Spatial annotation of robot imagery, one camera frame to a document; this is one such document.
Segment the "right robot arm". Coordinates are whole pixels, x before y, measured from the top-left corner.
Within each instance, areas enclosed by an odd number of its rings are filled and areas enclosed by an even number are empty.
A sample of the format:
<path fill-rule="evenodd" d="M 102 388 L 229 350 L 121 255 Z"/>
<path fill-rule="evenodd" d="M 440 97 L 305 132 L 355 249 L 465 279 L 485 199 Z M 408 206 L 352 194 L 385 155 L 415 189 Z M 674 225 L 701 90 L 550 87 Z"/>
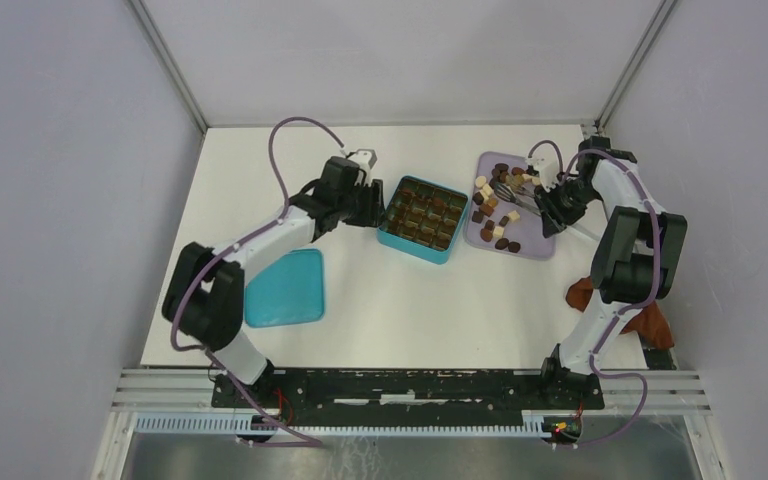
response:
<path fill-rule="evenodd" d="M 634 316 L 668 295 L 688 222 L 652 198 L 634 154 L 613 148 L 607 137 L 583 140 L 564 170 L 540 180 L 534 198 L 544 237 L 575 226 L 594 201 L 607 218 L 590 268 L 594 291 L 573 331 L 544 360 L 537 382 L 540 400 L 562 408 L 578 390 L 596 388 L 604 376 L 603 351 Z"/>

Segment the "metal tongs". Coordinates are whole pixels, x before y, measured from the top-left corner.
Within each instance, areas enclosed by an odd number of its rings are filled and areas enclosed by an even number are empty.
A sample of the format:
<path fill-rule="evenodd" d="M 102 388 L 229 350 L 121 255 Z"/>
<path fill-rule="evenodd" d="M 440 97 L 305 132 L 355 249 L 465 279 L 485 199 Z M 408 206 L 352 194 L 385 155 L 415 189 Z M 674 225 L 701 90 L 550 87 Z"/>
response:
<path fill-rule="evenodd" d="M 512 203 L 518 207 L 521 207 L 525 211 L 540 217 L 541 212 L 537 205 L 533 202 L 533 194 L 526 190 L 517 191 L 509 187 L 508 185 L 496 183 L 492 187 L 494 194 L 500 199 L 508 203 Z M 601 240 L 601 235 L 597 234 L 579 224 L 566 227 L 567 231 L 574 231 L 578 236 L 582 238 L 590 239 L 594 242 Z"/>

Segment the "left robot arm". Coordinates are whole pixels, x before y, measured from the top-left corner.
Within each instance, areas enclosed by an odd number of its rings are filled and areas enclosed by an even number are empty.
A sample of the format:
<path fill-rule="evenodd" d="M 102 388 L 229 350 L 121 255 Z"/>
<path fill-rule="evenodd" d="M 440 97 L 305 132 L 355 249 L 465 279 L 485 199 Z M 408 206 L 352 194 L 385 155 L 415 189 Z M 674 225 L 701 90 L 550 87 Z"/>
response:
<path fill-rule="evenodd" d="M 266 405 L 274 381 L 264 374 L 270 361 L 243 330 L 246 287 L 282 257 L 341 223 L 378 227 L 384 202 L 382 180 L 370 175 L 376 161 L 371 149 L 332 157 L 320 177 L 291 196 L 276 219 L 224 247 L 191 242 L 181 250 L 161 314 L 176 333 L 194 338 L 197 349 L 236 377 L 235 392 L 248 406 Z"/>

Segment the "teal chocolate tin box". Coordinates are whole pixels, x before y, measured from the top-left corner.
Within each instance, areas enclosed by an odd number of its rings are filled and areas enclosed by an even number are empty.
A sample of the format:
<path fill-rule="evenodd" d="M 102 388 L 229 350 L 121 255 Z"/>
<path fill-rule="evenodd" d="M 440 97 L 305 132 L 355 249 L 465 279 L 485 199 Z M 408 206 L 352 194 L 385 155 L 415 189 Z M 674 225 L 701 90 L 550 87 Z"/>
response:
<path fill-rule="evenodd" d="M 406 175 L 398 182 L 381 226 L 380 244 L 436 265 L 448 262 L 465 222 L 466 194 Z"/>

